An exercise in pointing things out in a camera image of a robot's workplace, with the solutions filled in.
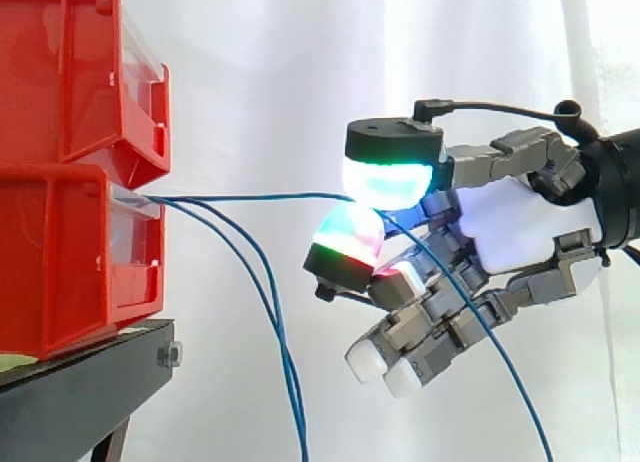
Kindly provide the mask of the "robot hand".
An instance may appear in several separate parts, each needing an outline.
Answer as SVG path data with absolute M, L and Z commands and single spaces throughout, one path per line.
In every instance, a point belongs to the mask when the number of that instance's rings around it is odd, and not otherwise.
M 320 299 L 384 312 L 346 351 L 356 379 L 406 397 L 520 310 L 582 292 L 605 239 L 585 178 L 580 152 L 544 127 L 447 147 L 427 120 L 349 123 L 349 198 L 304 267 Z

